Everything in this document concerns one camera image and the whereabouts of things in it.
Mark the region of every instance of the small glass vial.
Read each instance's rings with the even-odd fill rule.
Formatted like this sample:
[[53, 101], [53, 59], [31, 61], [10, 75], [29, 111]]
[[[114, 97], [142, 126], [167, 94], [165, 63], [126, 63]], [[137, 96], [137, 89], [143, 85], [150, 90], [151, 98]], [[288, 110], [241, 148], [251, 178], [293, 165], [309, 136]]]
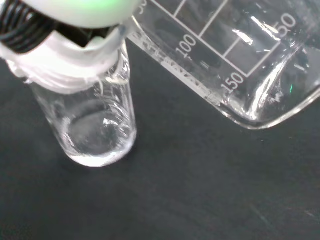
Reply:
[[137, 129], [125, 36], [128, 24], [81, 49], [54, 33], [37, 50], [7, 61], [27, 77], [65, 153], [87, 167], [117, 162]]
[[120, 51], [114, 69], [98, 76], [99, 81], [87, 90], [65, 95], [30, 84], [72, 160], [88, 167], [103, 167], [131, 150], [137, 130], [129, 77], [128, 58]]

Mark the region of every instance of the dark countertop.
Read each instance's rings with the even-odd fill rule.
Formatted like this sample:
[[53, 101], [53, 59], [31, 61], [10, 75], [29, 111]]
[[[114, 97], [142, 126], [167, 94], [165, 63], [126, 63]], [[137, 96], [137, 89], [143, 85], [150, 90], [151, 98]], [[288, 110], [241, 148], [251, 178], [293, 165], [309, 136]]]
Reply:
[[138, 138], [106, 168], [68, 160], [0, 64], [1, 240], [319, 240], [320, 102], [264, 131], [222, 116], [129, 44]]

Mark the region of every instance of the black rubber component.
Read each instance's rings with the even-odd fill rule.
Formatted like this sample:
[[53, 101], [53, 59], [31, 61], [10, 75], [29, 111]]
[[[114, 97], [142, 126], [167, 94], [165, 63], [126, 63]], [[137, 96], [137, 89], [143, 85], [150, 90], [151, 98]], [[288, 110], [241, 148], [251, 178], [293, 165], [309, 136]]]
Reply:
[[0, 14], [0, 42], [17, 54], [25, 54], [53, 32], [57, 22], [19, 0], [7, 0]]
[[85, 48], [88, 43], [90, 43], [90, 41], [95, 37], [101, 37], [105, 39], [111, 32], [110, 30], [110, 27], [101, 29], [86, 29], [62, 23], [60, 23], [56, 29], [57, 32], [82, 48]]

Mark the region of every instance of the vial bottom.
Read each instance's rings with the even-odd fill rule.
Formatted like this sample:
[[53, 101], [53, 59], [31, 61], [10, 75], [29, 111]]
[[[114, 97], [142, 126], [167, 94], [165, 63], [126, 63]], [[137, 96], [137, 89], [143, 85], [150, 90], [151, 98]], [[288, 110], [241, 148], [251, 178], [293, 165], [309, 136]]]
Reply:
[[133, 118], [114, 101], [91, 100], [61, 122], [61, 145], [81, 165], [98, 168], [113, 164], [134, 145], [137, 130]]

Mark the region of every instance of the glass beaker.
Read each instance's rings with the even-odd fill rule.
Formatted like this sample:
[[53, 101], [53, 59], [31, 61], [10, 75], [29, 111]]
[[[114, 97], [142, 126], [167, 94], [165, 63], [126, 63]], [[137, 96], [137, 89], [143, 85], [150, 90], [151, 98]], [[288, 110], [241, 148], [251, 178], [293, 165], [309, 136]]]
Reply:
[[143, 0], [135, 19], [129, 38], [243, 127], [320, 95], [319, 0]]

